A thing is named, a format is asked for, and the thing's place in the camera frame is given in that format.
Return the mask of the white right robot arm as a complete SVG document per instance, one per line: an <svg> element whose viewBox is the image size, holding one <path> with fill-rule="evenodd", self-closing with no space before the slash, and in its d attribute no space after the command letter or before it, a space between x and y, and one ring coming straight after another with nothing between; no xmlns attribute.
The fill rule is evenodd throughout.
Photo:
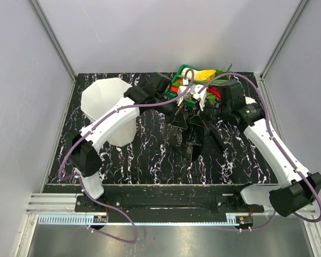
<svg viewBox="0 0 321 257"><path fill-rule="evenodd" d="M220 84L219 92L220 102L206 105L207 88L198 91L202 114L234 123L260 151L278 181L275 187L244 187L232 200L234 208L244 212L251 205L269 206L282 217L295 215L307 222L321 221L321 174L311 173L290 152L274 130L265 103L246 97L235 80Z"/></svg>

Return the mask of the white faceted trash bin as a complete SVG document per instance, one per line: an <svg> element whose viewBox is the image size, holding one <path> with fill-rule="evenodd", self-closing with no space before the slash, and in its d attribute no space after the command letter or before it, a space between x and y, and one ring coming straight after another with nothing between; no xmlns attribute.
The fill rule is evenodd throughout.
<svg viewBox="0 0 321 257"><path fill-rule="evenodd" d="M98 79L82 92L81 110L91 122L97 121L124 96L131 85L119 78ZM109 139L108 143L123 147L134 140L136 119L132 119Z"/></svg>

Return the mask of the black trash bag roll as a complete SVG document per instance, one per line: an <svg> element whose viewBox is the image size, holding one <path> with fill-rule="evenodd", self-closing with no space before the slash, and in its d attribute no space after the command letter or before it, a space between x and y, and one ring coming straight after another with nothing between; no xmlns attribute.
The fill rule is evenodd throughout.
<svg viewBox="0 0 321 257"><path fill-rule="evenodd" d="M208 128L208 131L205 135L205 143L207 144L207 147L214 153L223 153L226 150L226 146L219 133L213 127Z"/></svg>

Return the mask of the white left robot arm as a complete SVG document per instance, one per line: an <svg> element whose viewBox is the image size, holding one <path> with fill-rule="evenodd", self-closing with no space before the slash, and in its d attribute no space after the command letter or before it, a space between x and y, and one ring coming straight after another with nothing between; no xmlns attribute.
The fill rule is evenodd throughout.
<svg viewBox="0 0 321 257"><path fill-rule="evenodd" d="M184 79L184 86L176 97L169 97L172 81L156 72L149 80L132 86L119 78L101 79L91 84L82 94L82 111L90 118L85 126L70 139L70 148L61 166L69 161L79 177L87 206L100 211L105 206L104 187L99 171L102 160L99 151L108 142L122 147L134 140L136 119L147 110L157 110L164 115L174 114L192 83Z"/></svg>

